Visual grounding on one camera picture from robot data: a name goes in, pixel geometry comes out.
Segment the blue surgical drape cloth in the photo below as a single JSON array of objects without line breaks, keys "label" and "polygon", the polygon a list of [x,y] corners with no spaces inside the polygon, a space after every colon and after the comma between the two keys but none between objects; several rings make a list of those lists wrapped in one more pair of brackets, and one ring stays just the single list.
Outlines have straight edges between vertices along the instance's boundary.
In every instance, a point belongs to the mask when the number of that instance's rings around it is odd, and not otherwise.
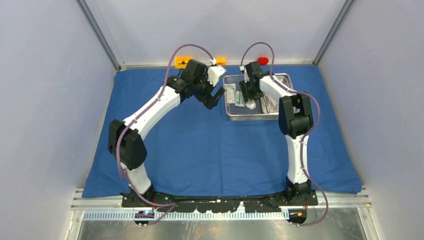
[{"label": "blue surgical drape cloth", "polygon": [[[296,90],[313,95],[320,121],[307,144],[309,175],[326,191],[357,194],[362,182],[348,155],[323,77],[317,66],[275,66]],[[83,188],[84,198],[128,191],[108,151],[109,124],[136,112],[159,90],[166,71],[130,69],[114,77],[104,125]],[[255,196],[284,190],[288,148],[277,120],[231,121],[221,99],[207,109],[194,97],[167,113],[144,141],[145,168],[154,189],[175,196]]]}]

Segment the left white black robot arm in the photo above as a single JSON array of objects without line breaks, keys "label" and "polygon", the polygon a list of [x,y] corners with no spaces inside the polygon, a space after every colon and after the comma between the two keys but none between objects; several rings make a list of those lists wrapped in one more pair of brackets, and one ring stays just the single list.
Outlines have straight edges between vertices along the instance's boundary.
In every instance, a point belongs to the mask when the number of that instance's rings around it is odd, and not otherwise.
[{"label": "left white black robot arm", "polygon": [[180,75],[166,74],[158,92],[138,111],[109,124],[108,151],[116,159],[120,175],[127,179],[135,193],[134,200],[141,207],[148,207],[154,199],[150,191],[152,182],[145,168],[146,136],[169,111],[190,97],[195,97],[208,110],[216,107],[225,89],[220,87],[215,95],[212,91],[225,74],[226,69],[221,65],[213,63],[208,67],[190,59]]}]

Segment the steel surgical scissors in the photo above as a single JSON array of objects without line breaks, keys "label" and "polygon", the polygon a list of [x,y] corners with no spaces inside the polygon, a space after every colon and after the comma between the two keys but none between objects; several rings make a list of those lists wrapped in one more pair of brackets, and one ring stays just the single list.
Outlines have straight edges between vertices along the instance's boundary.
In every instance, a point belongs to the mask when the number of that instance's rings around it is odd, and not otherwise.
[{"label": "steel surgical scissors", "polygon": [[275,112],[275,105],[272,100],[273,99],[270,99],[267,94],[265,94],[263,97],[263,105],[266,108],[266,112],[268,114],[272,114]]}]

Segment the steel surgical forceps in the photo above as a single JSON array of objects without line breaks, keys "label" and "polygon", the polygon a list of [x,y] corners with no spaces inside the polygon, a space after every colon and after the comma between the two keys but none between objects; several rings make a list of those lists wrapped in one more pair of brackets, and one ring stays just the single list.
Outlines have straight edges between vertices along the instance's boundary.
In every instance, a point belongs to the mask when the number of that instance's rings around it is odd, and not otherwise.
[{"label": "steel surgical forceps", "polygon": [[275,101],[272,97],[269,98],[270,107],[268,109],[269,113],[277,113],[279,111],[279,103]]}]

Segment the clear syringe packet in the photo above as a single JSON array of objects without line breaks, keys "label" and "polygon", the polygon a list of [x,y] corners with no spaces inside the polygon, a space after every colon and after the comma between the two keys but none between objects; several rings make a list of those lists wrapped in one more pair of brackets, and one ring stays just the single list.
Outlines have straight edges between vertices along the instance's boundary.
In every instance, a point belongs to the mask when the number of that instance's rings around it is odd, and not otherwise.
[{"label": "clear syringe packet", "polygon": [[253,110],[256,108],[256,103],[253,99],[247,100],[244,104],[245,104],[245,107],[247,107],[250,110]]}]

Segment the metal mesh instrument basket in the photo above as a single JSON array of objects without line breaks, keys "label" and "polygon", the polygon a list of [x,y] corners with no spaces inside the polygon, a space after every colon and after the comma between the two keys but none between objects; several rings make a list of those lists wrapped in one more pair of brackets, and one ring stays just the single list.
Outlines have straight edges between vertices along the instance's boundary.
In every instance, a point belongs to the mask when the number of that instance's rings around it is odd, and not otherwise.
[{"label": "metal mesh instrument basket", "polygon": [[[223,78],[223,84],[235,84],[236,91],[241,92],[239,82],[244,79],[242,74],[237,75],[227,75]],[[227,104],[226,97],[225,99],[225,111],[231,121],[265,121],[265,120],[278,120],[279,116],[263,114],[260,98],[254,100],[256,103],[256,108],[249,109],[247,107],[237,107],[235,104]]]}]

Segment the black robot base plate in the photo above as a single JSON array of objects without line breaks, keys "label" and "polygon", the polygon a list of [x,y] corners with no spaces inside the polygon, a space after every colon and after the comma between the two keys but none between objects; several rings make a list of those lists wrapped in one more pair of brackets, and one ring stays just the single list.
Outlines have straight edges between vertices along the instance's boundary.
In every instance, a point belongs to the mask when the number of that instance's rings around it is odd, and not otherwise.
[{"label": "black robot base plate", "polygon": [[276,213],[282,207],[294,207],[305,209],[306,207],[317,206],[318,200],[313,191],[309,195],[296,196],[291,200],[286,198],[285,192],[277,192],[256,196],[176,196],[153,190],[142,195],[146,200],[155,204],[173,204],[176,206],[172,212],[176,213],[234,213],[244,210],[246,213]]}]

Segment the green white sterile packet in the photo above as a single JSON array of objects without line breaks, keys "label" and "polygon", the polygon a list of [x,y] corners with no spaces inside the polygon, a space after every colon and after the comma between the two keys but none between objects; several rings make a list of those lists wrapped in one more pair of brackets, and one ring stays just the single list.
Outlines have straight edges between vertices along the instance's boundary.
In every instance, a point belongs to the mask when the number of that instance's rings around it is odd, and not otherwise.
[{"label": "green white sterile packet", "polygon": [[241,91],[235,92],[235,103],[236,107],[245,107],[244,97]]}]

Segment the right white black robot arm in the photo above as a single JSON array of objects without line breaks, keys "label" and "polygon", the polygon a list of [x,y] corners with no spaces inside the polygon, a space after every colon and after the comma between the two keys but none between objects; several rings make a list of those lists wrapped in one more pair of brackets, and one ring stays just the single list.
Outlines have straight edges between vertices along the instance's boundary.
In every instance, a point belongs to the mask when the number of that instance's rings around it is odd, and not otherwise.
[{"label": "right white black robot arm", "polygon": [[284,190],[291,205],[299,205],[312,191],[307,164],[308,132],[314,126],[311,100],[283,84],[259,62],[241,65],[244,79],[239,82],[243,99],[256,100],[268,95],[278,102],[278,126],[288,149],[288,172]]}]

